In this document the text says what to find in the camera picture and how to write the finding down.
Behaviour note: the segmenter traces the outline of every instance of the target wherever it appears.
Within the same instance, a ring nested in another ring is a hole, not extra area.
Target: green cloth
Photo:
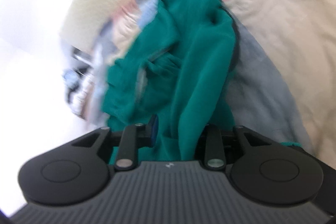
[[[207,123],[225,130],[234,125],[222,90],[235,42],[221,0],[159,0],[154,20],[109,68],[102,107],[108,126],[120,131],[157,114],[156,144],[140,148],[139,160],[192,160]]]

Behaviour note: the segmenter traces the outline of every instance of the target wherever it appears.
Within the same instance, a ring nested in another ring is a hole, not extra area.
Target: white floor
[[[0,0],[0,209],[25,204],[20,166],[83,133],[64,101],[58,30],[71,0]]]

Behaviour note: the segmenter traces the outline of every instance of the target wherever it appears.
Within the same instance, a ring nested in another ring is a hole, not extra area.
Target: black object
[[[153,116],[123,132],[100,128],[31,159],[19,173],[28,204],[11,220],[325,224],[335,213],[336,204],[325,206],[336,196],[323,180],[326,169],[304,151],[248,128],[224,132],[208,125],[197,160],[139,164],[137,148],[153,146],[157,127]],[[114,166],[107,164],[113,146],[119,146]],[[211,159],[222,162],[209,165]],[[327,182],[336,181],[336,171],[328,171]]]

